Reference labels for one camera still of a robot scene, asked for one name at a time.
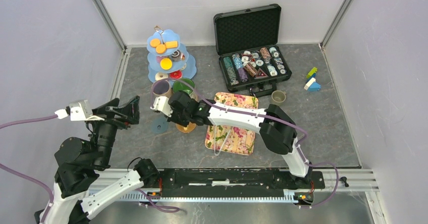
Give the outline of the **beige mug purple inside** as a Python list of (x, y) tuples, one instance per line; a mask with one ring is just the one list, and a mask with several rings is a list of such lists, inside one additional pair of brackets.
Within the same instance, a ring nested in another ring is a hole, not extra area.
[(170, 98), (173, 95), (171, 85), (168, 80), (158, 80), (153, 83), (151, 88), (151, 96), (165, 96)]

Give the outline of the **floral rectangular tray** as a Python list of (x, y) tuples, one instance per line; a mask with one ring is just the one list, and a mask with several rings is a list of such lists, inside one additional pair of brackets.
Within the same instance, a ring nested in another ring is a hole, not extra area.
[[(236, 106), (248, 109), (258, 108), (258, 99), (254, 96), (218, 92), (215, 94), (215, 101), (228, 106)], [(204, 143), (205, 147), (211, 150), (213, 150), (213, 127), (215, 126), (208, 127)], [(251, 155), (253, 153), (255, 143), (255, 133), (253, 131), (235, 127), (234, 140), (236, 147), (236, 153), (234, 154)]]

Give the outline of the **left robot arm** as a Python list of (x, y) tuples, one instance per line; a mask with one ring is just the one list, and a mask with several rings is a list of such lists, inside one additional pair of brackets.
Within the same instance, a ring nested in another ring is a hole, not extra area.
[(55, 153), (58, 169), (53, 199), (34, 214), (37, 223), (89, 223), (103, 209), (129, 191), (153, 187), (159, 171), (150, 159), (140, 159), (123, 177), (88, 195), (99, 172), (110, 168), (110, 157), (118, 130), (137, 125), (140, 119), (139, 96), (120, 104), (118, 98), (92, 108), (87, 99), (71, 102), (61, 116), (83, 121), (91, 132), (89, 140), (69, 137)]

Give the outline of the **chocolate swirl cake roll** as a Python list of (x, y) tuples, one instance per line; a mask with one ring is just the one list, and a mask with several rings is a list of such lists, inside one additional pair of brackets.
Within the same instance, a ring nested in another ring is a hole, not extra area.
[(185, 55), (180, 50), (176, 50), (170, 55), (170, 59), (172, 62), (179, 62), (185, 59)]

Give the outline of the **round orange biscuit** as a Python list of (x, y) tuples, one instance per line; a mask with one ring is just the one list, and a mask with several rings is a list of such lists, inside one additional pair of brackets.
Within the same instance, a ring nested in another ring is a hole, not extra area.
[(157, 47), (157, 46), (159, 46), (161, 43), (162, 43), (162, 42), (161, 42), (161, 40), (160, 40), (160, 39), (158, 39), (158, 38), (154, 38), (154, 39), (151, 39), (151, 40), (150, 40), (149, 45), (150, 45), (151, 47), (153, 47), (153, 48), (156, 48), (156, 47)]
[(158, 54), (163, 54), (163, 53), (165, 53), (165, 52), (166, 52), (166, 50), (167, 50), (167, 48), (166, 48), (166, 45), (165, 45), (165, 44), (159, 44), (159, 45), (157, 45), (157, 46), (156, 46), (156, 48), (155, 48), (155, 51), (156, 51), (156, 53), (158, 53)]

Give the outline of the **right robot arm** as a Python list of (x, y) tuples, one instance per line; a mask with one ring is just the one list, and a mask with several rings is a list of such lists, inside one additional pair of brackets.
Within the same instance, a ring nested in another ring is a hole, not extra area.
[(163, 113), (169, 122), (183, 127), (230, 126), (259, 134), (266, 148), (282, 156), (291, 174), (292, 183), (306, 187), (312, 180), (309, 161), (299, 152), (298, 131), (302, 129), (277, 105), (268, 108), (241, 108), (202, 98), (196, 101), (179, 91), (171, 97), (153, 96), (150, 108)]

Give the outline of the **green-inside floral mug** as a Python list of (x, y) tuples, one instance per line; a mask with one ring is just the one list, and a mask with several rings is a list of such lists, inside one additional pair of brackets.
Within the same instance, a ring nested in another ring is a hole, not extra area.
[(172, 87), (174, 93), (178, 91), (183, 91), (187, 93), (192, 99), (198, 100), (198, 96), (194, 92), (194, 89), (195, 83), (189, 78), (181, 78), (180, 81), (175, 81)]

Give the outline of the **square yellow biscuit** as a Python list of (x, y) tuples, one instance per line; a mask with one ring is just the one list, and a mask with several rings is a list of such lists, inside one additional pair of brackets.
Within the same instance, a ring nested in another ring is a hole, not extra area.
[(165, 42), (166, 49), (177, 48), (179, 46), (178, 41), (167, 41)]

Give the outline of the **silver serving tongs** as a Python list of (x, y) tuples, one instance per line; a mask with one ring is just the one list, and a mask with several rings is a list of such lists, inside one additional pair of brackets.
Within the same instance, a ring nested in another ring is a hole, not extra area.
[(215, 126), (212, 135), (212, 146), (215, 156), (223, 152), (236, 153), (234, 132), (235, 127)]

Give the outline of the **blue smiley coaster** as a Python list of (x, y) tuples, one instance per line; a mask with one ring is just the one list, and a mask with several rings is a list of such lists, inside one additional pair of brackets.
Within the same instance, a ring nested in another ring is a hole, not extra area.
[(155, 134), (165, 133), (169, 128), (169, 123), (165, 117), (158, 117), (151, 123), (151, 131)]

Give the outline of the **white glazed donut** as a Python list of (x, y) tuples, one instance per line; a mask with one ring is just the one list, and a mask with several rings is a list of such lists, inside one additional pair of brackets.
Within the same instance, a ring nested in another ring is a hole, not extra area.
[(163, 79), (167, 79), (168, 77), (169, 77), (169, 75), (168, 75), (168, 74), (166, 74), (166, 73), (162, 73), (162, 72), (157, 72), (157, 73), (155, 74), (155, 80), (156, 80), (156, 81), (163, 80)]

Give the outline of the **red glazed donut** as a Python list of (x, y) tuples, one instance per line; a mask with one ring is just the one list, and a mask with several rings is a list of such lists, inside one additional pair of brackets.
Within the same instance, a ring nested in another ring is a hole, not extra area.
[(177, 70), (177, 71), (169, 73), (169, 77), (171, 79), (175, 79), (175, 80), (176, 79), (181, 79), (183, 77), (183, 73), (182, 73), (181, 70)]

